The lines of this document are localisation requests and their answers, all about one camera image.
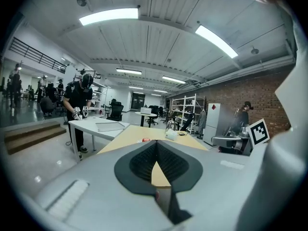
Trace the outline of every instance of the white sign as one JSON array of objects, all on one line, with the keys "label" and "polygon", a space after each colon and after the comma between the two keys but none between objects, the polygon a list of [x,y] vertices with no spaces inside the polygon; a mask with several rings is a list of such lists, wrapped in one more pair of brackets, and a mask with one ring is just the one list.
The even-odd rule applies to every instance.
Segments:
[{"label": "white sign", "polygon": [[270,139],[268,128],[266,127],[264,119],[261,119],[248,127],[248,133],[252,147],[262,144]]}]

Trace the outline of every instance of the fluorescent ceiling light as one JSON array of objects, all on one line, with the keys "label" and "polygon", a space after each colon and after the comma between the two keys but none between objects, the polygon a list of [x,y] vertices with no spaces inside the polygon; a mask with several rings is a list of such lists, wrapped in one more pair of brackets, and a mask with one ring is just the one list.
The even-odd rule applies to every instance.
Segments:
[{"label": "fluorescent ceiling light", "polygon": [[199,26],[199,28],[196,31],[196,34],[198,34],[201,37],[207,39],[212,44],[215,44],[218,48],[220,48],[222,51],[224,51],[231,58],[238,56],[237,53],[234,51],[234,49],[232,49],[225,41],[223,41],[215,33],[211,32],[210,30],[208,30],[204,26]]},{"label": "fluorescent ceiling light", "polygon": [[164,90],[154,90],[154,91],[159,91],[159,92],[168,93],[167,91],[164,91]]},{"label": "fluorescent ceiling light", "polygon": [[129,69],[122,69],[122,68],[117,68],[117,72],[122,72],[122,73],[130,73],[130,74],[136,74],[136,75],[141,75],[141,71],[135,71],[135,70],[129,70]]},{"label": "fluorescent ceiling light", "polygon": [[181,84],[185,84],[185,83],[186,83],[186,82],[183,81],[183,80],[174,79],[174,78],[170,78],[170,77],[166,77],[166,76],[163,76],[163,79],[172,80],[172,81],[175,81],[175,82],[178,82],[178,83],[181,83]]},{"label": "fluorescent ceiling light", "polygon": [[138,9],[117,9],[117,10],[107,10],[103,12],[98,12],[94,14],[87,15],[80,18],[80,22],[83,26],[107,20],[115,19],[138,19]]},{"label": "fluorescent ceiling light", "polygon": [[129,87],[129,88],[135,88],[135,89],[142,89],[143,90],[143,88],[141,88],[141,87]]}]

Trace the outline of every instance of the white table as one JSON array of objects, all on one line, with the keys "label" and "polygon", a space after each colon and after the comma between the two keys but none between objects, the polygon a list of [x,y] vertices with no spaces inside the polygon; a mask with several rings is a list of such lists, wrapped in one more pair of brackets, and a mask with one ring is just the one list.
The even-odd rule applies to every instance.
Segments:
[{"label": "white table", "polygon": [[117,121],[100,118],[101,116],[102,115],[96,115],[96,116],[94,115],[94,116],[89,116],[88,118],[82,119],[80,121],[69,121],[69,124],[71,126],[72,144],[73,144],[74,154],[75,154],[77,162],[80,162],[80,159],[78,155],[76,136],[75,136],[76,128],[92,135],[93,150],[96,151],[95,144],[94,144],[94,136],[112,141],[116,136],[118,136],[121,132],[123,132],[129,126],[129,123],[120,122],[123,126],[125,126],[124,129],[107,131],[107,132],[99,132],[97,129],[96,123],[117,122]]},{"label": "white table", "polygon": [[157,116],[156,114],[150,113],[150,114],[144,114],[141,113],[139,111],[135,112],[138,115],[141,115],[141,123],[140,123],[140,127],[143,127],[143,122],[144,122],[144,117],[147,116],[150,118],[150,122],[149,122],[149,128],[151,127],[151,117]]}]

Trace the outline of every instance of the black shoe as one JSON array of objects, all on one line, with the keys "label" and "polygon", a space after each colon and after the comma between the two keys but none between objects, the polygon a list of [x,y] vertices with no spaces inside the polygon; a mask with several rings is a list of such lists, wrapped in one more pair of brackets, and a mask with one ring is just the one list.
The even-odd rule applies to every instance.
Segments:
[{"label": "black shoe", "polygon": [[88,152],[87,148],[84,147],[84,145],[82,145],[82,146],[80,147],[80,151],[83,152],[83,153],[87,153],[87,152]]}]

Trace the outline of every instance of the staircase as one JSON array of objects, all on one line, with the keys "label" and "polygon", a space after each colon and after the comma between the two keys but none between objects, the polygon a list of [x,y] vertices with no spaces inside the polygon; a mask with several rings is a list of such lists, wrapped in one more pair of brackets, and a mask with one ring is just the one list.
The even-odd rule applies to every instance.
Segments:
[{"label": "staircase", "polygon": [[41,143],[66,133],[66,129],[58,122],[48,122],[27,128],[8,131],[4,134],[4,142],[8,154],[12,155],[32,145]]}]

